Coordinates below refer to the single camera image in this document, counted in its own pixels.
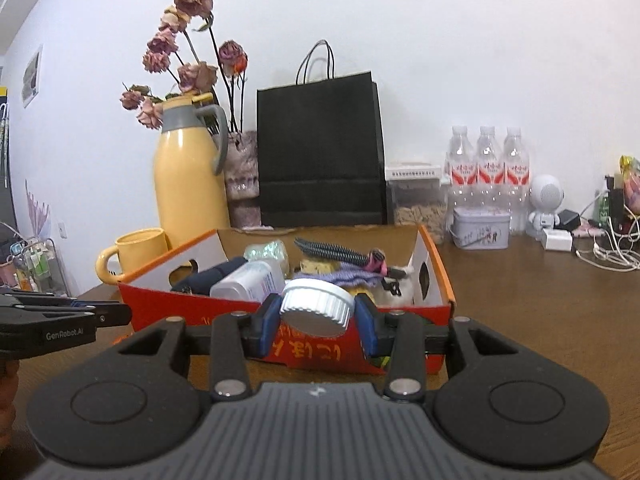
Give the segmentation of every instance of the black paper bag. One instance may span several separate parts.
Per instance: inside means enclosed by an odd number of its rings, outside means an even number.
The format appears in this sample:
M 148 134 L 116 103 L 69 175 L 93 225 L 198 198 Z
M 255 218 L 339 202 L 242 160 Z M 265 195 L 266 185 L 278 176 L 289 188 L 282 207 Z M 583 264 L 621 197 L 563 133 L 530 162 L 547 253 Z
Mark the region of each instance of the black paper bag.
M 257 119 L 265 225 L 386 223 L 382 124 L 370 72 L 260 90 Z

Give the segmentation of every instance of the white power adapter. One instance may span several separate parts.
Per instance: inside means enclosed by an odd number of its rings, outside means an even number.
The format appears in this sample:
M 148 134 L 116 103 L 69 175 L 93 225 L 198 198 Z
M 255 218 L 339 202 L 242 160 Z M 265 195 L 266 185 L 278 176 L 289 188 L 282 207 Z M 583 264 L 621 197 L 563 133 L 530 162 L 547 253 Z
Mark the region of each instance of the white power adapter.
M 546 251 L 571 251 L 574 238 L 562 229 L 542 229 L 540 243 Z

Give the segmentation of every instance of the white wall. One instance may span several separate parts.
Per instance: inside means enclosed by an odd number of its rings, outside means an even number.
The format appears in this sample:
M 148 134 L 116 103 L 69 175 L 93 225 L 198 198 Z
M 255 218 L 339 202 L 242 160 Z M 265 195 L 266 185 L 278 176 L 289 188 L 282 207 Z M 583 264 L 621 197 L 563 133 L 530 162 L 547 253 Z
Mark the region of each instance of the white wall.
M 118 96 L 122 81 L 170 89 L 140 63 L 170 2 L 40 0 L 6 55 L 18 224 L 30 234 L 28 178 L 54 234 L 66 224 L 73 292 L 97 283 L 94 259 L 115 237 L 158 223 L 158 133 Z M 337 73 L 378 82 L 387 160 L 442 161 L 452 124 L 494 124 L 499 136 L 519 124 L 534 170 L 556 174 L 579 208 L 621 153 L 640 153 L 640 0 L 215 0 L 215 12 L 219 40 L 249 54 L 249 126 L 255 89 L 291 83 L 327 38 Z M 22 71 L 41 43 L 40 94 L 23 110 Z M 196 46 L 214 59 L 206 36 Z

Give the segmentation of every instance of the red and white bottle label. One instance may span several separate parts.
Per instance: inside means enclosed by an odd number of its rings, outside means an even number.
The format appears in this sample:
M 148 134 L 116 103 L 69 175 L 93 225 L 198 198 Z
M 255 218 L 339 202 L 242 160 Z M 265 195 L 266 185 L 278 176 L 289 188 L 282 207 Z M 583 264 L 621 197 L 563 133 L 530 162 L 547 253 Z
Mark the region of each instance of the red and white bottle label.
M 524 164 L 514 164 L 506 167 L 505 183 L 514 186 L 526 186 L 529 183 L 529 167 Z
M 478 165 L 479 184 L 502 184 L 504 182 L 504 164 L 487 161 Z
M 451 183 L 457 186 L 470 186 L 476 183 L 478 167 L 473 163 L 451 164 Z

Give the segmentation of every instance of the brown tabletop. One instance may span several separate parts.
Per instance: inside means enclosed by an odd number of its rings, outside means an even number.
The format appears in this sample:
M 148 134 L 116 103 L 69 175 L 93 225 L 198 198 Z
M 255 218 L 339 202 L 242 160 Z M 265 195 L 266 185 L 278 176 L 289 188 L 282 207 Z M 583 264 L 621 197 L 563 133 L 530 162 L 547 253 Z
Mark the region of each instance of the brown tabletop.
M 570 253 L 551 253 L 530 238 L 510 240 L 505 251 L 440 247 L 457 314 L 470 316 L 596 383 L 607 396 L 611 425 L 596 463 L 615 478 L 640 478 L 640 276 L 588 266 Z M 83 297 L 111 298 L 117 289 L 98 286 Z M 18 480 L 39 457 L 25 428 L 26 403 L 34 389 L 108 346 L 129 328 L 103 329 L 98 341 L 21 363 L 16 399 L 16 436 L 0 456 L 0 478 Z M 254 385 L 261 381 L 353 381 L 345 376 L 249 362 Z M 190 380 L 207 387 L 207 358 L 192 360 Z M 446 374 L 430 378 L 437 387 Z

